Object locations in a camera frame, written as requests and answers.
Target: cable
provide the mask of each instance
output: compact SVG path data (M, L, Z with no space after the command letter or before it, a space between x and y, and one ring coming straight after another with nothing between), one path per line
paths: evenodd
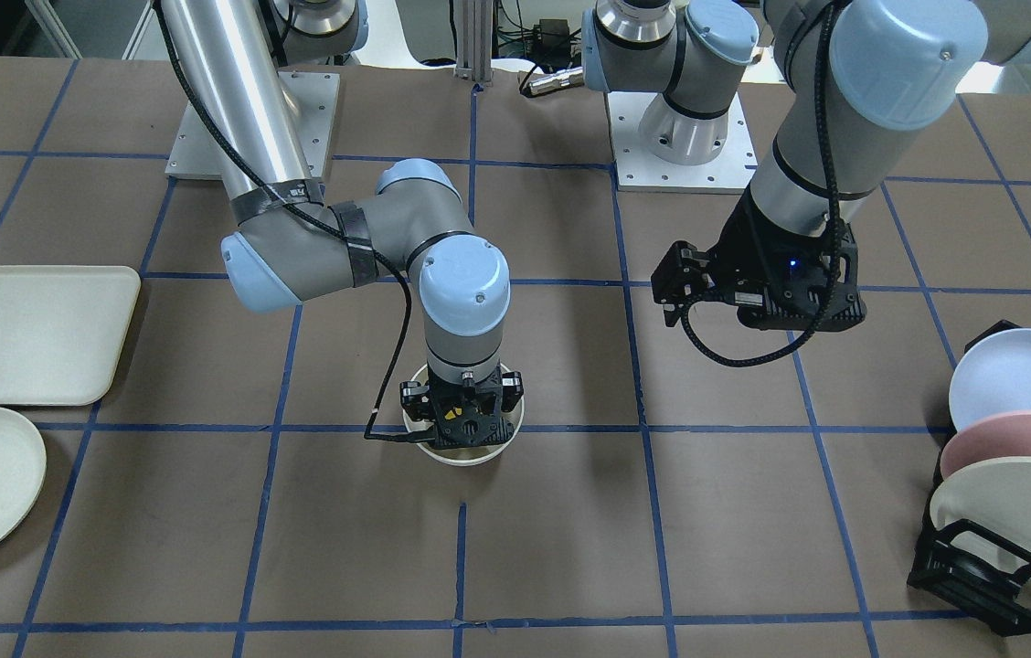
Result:
M556 45L554 45L552 48L548 48L547 51L544 51L543 56L556 53L562 45L565 44L568 45L569 48L571 48L571 44L573 44L573 37L581 33L581 29L583 28L578 27L577 29L573 30L573 33L568 35L568 38L561 38L561 40L558 41ZM528 70L528 73L526 75L524 75L524 79L520 80L520 87L517 88L520 89L520 93L524 93L524 89L528 87L528 79L532 78L532 74L533 72L536 72L536 69L543 69L543 66L540 62L532 62L532 68Z
M828 112L826 112L825 104L825 93L828 89L828 50L829 43L832 42L833 38L833 28L836 27L836 21L840 11L837 9L838 3L829 3L825 5L825 8L821 11L821 17L818 20L822 21L820 30L820 43L817 48L817 79L813 85L813 105L816 105L816 116L817 116L817 139L820 144L820 158L821 165L825 168L825 185L828 189L828 228L826 228L826 235L829 237L829 262L828 262L828 285L825 286L825 296L824 299L820 301L820 308L817 310L817 315L812 317L808 326L805 326L803 333L800 333L799 337L796 337L795 341L788 342L783 349L773 351L763 356L758 356L754 358L727 358L720 354L714 353L714 351L708 349L706 344L700 340L698 334L695 333L694 326L690 324L690 309L694 308L695 303L700 301L725 301L723 299L723 294L716 292L703 293L695 297L694 302L687 305L681 311L681 329L683 332L687 333L687 337L690 338L691 342L694 342L695 349L698 349L711 361L726 365L728 367L751 367L755 365L762 365L765 363L770 363L777 361L779 358L784 358L796 350L802 349L804 342L807 342L809 338L812 337L813 333L820 329L820 326L824 324L825 318L828 317L828 308L833 305L833 297L836 296L836 281L840 278L841 275L841 241L842 233L844 233L844 221L841 220L841 192L838 188L836 182L836 166L833 162L833 146L832 142L829 140L828 136Z
M227 136L224 136L223 132L220 130L219 125L210 117L210 112L206 111L203 101L199 99L197 93L194 91L193 87L190 87L190 80L187 79L186 72L181 70L181 62L178 60L178 54L173 46L173 39L170 37L170 29L165 22L165 14L162 12L161 0L153 0L154 15L157 18L157 24L162 32L162 40L165 41L165 51L170 59L170 66L173 67L173 74L178 78L178 85L181 86L181 91L186 93L187 100L190 101L190 106L195 109L195 113L198 114L199 120L203 122L203 126L206 128L206 132L210 134L211 138L214 140L215 144L220 145L223 153L227 155L239 171L243 172L257 188L270 193L268 184L261 178L260 174L253 170L252 166L244 161L243 156L240 156L236 151L235 146L231 145L228 141ZM322 205L319 201L311 201L312 203ZM305 222L305 224L313 226L314 229L324 230L329 236L337 238L344 244L348 244L348 238L344 236L344 233L340 229L332 228L328 226L323 221L317 220L317 218L311 217L309 213L304 212L302 209L297 207L295 204L282 205L288 212L292 212L298 220ZM377 397L374 400L373 412L369 414L369 421L366 422L365 428L365 438L378 438L378 440L394 440L395 436L391 434L378 434L374 433L373 427L374 423L377 422L377 413L381 408L381 400L386 397L386 389L390 387L390 380L394 377L394 370L398 367L398 359L402 354L402 347L406 344L407 332L410 328L410 316L412 310L414 310L414 299L410 295L410 287L406 284L406 278L402 276L401 271L398 271L398 267L394 266L390 259L387 259L381 252L377 250L372 251L374 261L380 262L387 270L394 275L394 279L398 281L399 286L402 287L402 295L406 299L406 312L402 317L402 328L398 333L398 342L394 346L394 354L390 359L390 367L386 369L386 375L381 380L381 387L377 390Z
M295 24L295 4L289 3L289 17L285 19L285 30L280 32L280 53L285 53L285 41L289 37L289 33L293 32L293 25Z

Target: black tape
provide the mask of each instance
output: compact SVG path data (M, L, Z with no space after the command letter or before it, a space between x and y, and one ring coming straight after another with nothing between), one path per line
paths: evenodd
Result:
M828 190L821 188L820 185L817 185L807 178L804 178L803 175L800 175L800 172L797 172L794 168L792 168L791 164L784 159L784 154L779 153L778 139L771 141L771 157L775 159L775 164L779 167L779 171L783 171L784 175L786 175L789 180L795 183L797 188L810 192L812 195L822 199L828 198ZM856 201L858 199L864 199L867 196L872 195L872 193L876 190L876 188L873 188L867 192L841 192L841 201Z
M350 269L353 271L353 287L360 288L377 279L377 261L373 256L373 240L369 238L369 225L361 205L353 201L331 205L336 225L344 233L344 243L350 251Z
M322 204L325 189L317 178L270 183L231 199L231 211L238 224L288 204Z

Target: metal post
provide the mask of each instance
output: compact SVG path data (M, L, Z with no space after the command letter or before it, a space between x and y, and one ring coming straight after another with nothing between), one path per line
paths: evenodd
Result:
M252 0L164 0L162 7L190 86L227 141L266 183L310 178ZM222 153L220 162L229 197L255 190Z
M491 85L491 34L495 0L454 0L458 33L455 75Z

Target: black cable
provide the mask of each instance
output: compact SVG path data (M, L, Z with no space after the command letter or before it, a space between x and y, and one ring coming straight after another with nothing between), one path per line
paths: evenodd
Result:
M825 233L829 238L829 262L828 285L825 286L824 299L820 301L820 308L817 308L817 315L812 317L811 322L808 323L808 326L805 326L803 333L800 333L800 336L796 337L795 341L788 342L783 349L775 350L773 353L763 356L735 359L724 357L708 349L702 340L699 340L694 326L690 324L690 309L694 307L695 303L699 301L725 301L723 294L710 291L698 295L695 297L694 302L691 302L681 311L681 329L683 332L687 333L690 341L694 342L695 349L698 349L704 356L721 365L728 367L751 367L770 363L794 353L803 347L804 342L807 342L812 337L812 334L820 329L820 326L824 324L825 318L828 317L828 308L830 305L833 305L833 298L836 296L836 281L841 275L841 241L842 236L844 236L844 221L841 220L841 192L836 182L836 166L834 166L833 162L833 145L828 136L828 111L826 111L825 104L825 93L826 89L828 89L829 43L832 42L836 19L840 15L840 11L838 11L836 5L837 3L827 4L821 11L820 45L817 48L817 79L813 85L816 91L813 91L812 96L813 105L816 105L817 139L820 144L821 165L825 168L825 187L828 189L828 228L825 229Z
M293 25L295 23L295 4L289 4L289 18L285 19L285 30L280 32L280 53L285 53L285 41L289 37L289 33L293 32Z
M291 1L289 3L289 9L291 11L293 4ZM289 66L289 59L285 55L285 38L280 37L277 41L276 37L276 18L274 18L274 9L272 8L272 0L261 0L260 1L260 13L264 17L264 28L268 30L268 39L272 42L272 58L276 59L276 66L286 67Z
M243 156L240 156L235 151L235 146L231 145L227 136L224 136L223 132L219 129L219 125L217 125L211 119L210 112L206 111L203 101L199 99L197 93L194 91L194 88L190 87L190 80L187 79L186 72L181 70L180 60L178 60L177 52L175 51L175 46L173 46L173 39L170 37L170 29L169 26L167 26L167 22L165 22L165 14L162 12L161 0L154 0L153 7L154 15L157 18L157 24L162 32L162 40L165 41L165 51L169 56L170 66L173 67L173 74L178 78L178 85L181 86L181 91L186 93L187 100L190 101L190 106L195 109L195 113L197 113L199 120L203 122L206 132L210 134L215 144L220 145L220 149L222 149L223 153L227 155L227 158L230 159L230 161L239 168L239 171L243 172L243 174L246 175L257 188L260 188L265 192L269 192L270 195L268 184L261 178L260 174L253 170L252 166L244 161ZM320 204L324 207L324 205L319 201L313 201L313 203ZM329 236L337 238L337 240L344 242L344 244L348 244L348 238L344 236L342 230L328 226L323 221L317 220L317 218L304 212L295 204L286 204L282 205L282 207L285 207L288 212L292 212L298 218L298 220L305 222L305 224L310 225L312 228L324 230L324 232L329 234ZM386 375L383 377L381 387L377 390L377 397L374 400L373 412L369 414L369 421L366 422L364 434L365 438L391 440L394 436L391 436L391 434L374 433L373 427L374 423L377 422L377 413L378 409L381 408L381 400L386 397L386 389L390 387L390 380L394 377L394 370L398 367L398 359L402 354L402 347L406 344L406 336L410 328L410 316L412 309L414 308L414 300L412 300L412 297L410 296L410 287L407 286L406 278L402 276L401 271L398 271L398 267L395 267L394 263L390 262L390 259L387 259L381 252L373 250L372 254L374 261L380 262L381 265L385 266L392 275L394 275L394 279L398 281L399 286L402 287L404 299L406 299L406 312L404 312L402 317L402 328L398 333L398 342L394 346L394 354L390 359L390 367L387 367Z
M458 62L458 28L455 27L455 0L446 0L450 7L450 41L455 45L455 61Z

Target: robotic arm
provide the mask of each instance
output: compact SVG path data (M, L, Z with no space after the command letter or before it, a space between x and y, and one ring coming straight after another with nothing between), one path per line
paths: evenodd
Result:
M675 21L667 1L599 0L586 21L592 31L587 84L601 91L665 89L667 107L681 116L689 105L673 103L674 80L688 72L680 64L667 71L658 60L674 58L648 54L665 52L670 34L681 34L667 26L686 25L688 36L717 34L699 19L711 15L716 25L731 26L724 27L731 36L704 41L707 48L722 55L731 52L723 43L737 43L741 54L753 27L728 18L732 4L692 0ZM841 332L864 320L858 245L849 225L854 212L921 130L954 103L972 64L1031 62L1031 3L1025 0L766 0L762 11L775 30L776 62L796 101L720 241L704 252L674 242L651 276L666 324L681 322L704 355L733 366L773 361L818 330ZM700 79L704 89L729 99L741 68L704 72L718 76ZM771 355L721 357L690 325L690 308L703 301L736 305L738 320L751 328L804 334Z
M345 38L348 26L362 25L357 17L365 12L343 0L277 0L277 8L290 29L322 41L319 34L334 35L336 45L326 41L331 50L356 45ZM156 11L176 75L220 145L238 224L221 251L241 302L260 312L293 307L372 284L386 269L406 289L409 321L406 271L423 304L431 377L404 383L402 405L411 420L432 425L406 434L372 431L403 329L366 437L436 450L510 440L516 429L504 416L523 396L523 382L499 365L511 298L507 261L475 236L450 178L434 163L411 159L383 172L376 195L324 205L253 1L160 0Z

